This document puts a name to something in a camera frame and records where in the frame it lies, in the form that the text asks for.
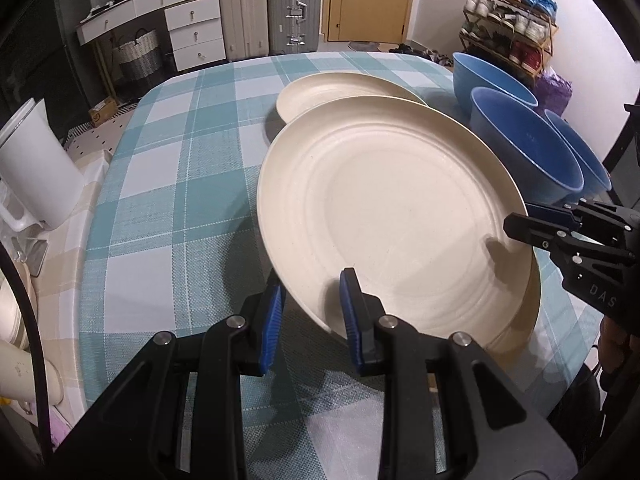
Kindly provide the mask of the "blue bowl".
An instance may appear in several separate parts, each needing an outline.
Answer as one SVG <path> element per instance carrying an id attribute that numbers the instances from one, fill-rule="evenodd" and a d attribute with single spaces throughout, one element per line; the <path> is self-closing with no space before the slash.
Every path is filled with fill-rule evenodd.
<path id="1" fill-rule="evenodd" d="M 528 105 L 538 106 L 533 92 L 501 68 L 464 52 L 454 52 L 454 95 L 465 114 L 471 114 L 471 92 L 476 87 L 491 88 Z"/>
<path id="2" fill-rule="evenodd" d="M 584 187 L 579 196 L 583 198 L 595 198 L 612 190 L 612 182 L 608 170 L 606 170 L 594 154 L 594 151 L 582 138 L 582 136 L 560 115 L 552 110 L 544 111 L 544 118 L 549 125 L 564 140 L 565 144 L 573 152 L 584 176 Z"/>
<path id="3" fill-rule="evenodd" d="M 554 205 L 577 196 L 585 179 L 559 133 L 529 106 L 486 87 L 471 91 L 470 127 L 493 151 L 527 203 Z"/>

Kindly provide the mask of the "large cream plate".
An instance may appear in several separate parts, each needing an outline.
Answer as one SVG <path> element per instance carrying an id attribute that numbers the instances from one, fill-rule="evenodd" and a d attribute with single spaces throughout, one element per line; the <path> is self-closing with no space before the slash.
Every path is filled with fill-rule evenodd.
<path id="1" fill-rule="evenodd" d="M 345 337 L 342 270 L 419 332 L 470 334 L 502 366 L 528 344 L 541 286 L 504 219 L 525 203 L 471 130 L 424 105 L 357 96 L 319 105 L 270 145 L 259 232 L 296 304 Z"/>

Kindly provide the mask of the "small cream plate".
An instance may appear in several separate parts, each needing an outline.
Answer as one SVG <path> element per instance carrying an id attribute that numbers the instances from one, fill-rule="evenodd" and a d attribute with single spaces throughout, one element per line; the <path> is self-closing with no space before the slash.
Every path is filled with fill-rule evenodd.
<path id="1" fill-rule="evenodd" d="M 387 79 L 360 73 L 324 72 L 290 82 L 279 93 L 276 110 L 288 124 L 314 107 L 354 96 L 389 96 L 425 104 L 414 92 Z"/>

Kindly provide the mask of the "purple bag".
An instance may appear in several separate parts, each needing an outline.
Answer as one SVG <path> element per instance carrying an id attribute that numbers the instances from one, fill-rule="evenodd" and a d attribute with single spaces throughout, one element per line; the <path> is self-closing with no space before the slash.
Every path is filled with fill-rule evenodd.
<path id="1" fill-rule="evenodd" d="M 542 115 L 546 110 L 551 110 L 562 116 L 572 98 L 573 86 L 570 81 L 549 68 L 537 79 L 533 94 L 538 101 L 539 114 Z"/>

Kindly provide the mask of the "teal plaid tablecloth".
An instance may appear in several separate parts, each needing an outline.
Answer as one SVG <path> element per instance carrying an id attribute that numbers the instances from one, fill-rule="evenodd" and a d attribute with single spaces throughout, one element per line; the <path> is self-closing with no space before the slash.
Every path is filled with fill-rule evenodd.
<path id="1" fill-rule="evenodd" d="M 280 91 L 318 72 L 384 78 L 460 114 L 449 70 L 381 52 L 254 58 L 150 90 L 116 148 L 86 246 L 78 316 L 88 402 L 155 333 L 203 333 L 264 288 L 270 265 L 255 212 L 259 168 L 282 126 Z M 252 478 L 378 474 L 381 379 L 359 378 L 346 344 L 294 302 L 269 374 L 245 377 L 241 387 Z"/>

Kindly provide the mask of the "wooden shoe rack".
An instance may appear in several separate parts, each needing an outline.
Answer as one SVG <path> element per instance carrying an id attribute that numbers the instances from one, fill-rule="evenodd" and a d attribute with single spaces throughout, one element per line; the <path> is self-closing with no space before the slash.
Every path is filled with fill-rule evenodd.
<path id="1" fill-rule="evenodd" d="M 506 66 L 533 87 L 554 53 L 554 0 L 465 0 L 459 39 L 466 53 Z"/>

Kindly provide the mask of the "white kettle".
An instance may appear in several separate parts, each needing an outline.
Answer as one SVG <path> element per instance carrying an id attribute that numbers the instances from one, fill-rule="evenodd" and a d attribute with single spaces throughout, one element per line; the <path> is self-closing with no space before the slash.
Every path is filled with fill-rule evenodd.
<path id="1" fill-rule="evenodd" d="M 26 101 L 1 129 L 1 181 L 20 202 L 23 215 L 1 208 L 14 232 L 38 224 L 58 228 L 72 214 L 85 178 L 50 128 L 46 103 Z"/>

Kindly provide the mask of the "woven laundry basket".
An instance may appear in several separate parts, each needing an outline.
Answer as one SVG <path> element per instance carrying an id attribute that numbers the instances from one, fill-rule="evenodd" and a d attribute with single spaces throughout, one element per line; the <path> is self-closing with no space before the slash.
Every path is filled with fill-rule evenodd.
<path id="1" fill-rule="evenodd" d="M 163 67 L 163 55 L 155 30 L 140 28 L 131 41 L 112 49 L 122 76 L 137 81 L 155 74 Z"/>

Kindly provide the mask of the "silver suitcase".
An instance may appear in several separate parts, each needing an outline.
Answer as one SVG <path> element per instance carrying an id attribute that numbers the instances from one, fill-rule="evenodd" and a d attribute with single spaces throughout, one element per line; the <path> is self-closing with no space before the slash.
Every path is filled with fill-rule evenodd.
<path id="1" fill-rule="evenodd" d="M 271 55 L 316 52 L 321 0 L 267 0 Z"/>

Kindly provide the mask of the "white drawer desk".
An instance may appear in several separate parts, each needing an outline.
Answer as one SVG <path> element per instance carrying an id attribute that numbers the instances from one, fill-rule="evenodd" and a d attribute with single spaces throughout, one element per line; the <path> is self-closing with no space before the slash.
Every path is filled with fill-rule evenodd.
<path id="1" fill-rule="evenodd" d="M 109 6 L 77 27 L 81 44 L 88 44 L 146 14 L 162 11 L 172 56 L 179 72 L 227 59 L 219 0 L 124 0 Z"/>

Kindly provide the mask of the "beige suitcase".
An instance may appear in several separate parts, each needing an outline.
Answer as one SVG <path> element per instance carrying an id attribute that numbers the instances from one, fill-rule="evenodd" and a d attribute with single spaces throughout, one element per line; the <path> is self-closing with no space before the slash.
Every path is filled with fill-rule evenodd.
<path id="1" fill-rule="evenodd" d="M 220 0 L 220 13 L 229 62 L 269 54 L 267 0 Z"/>

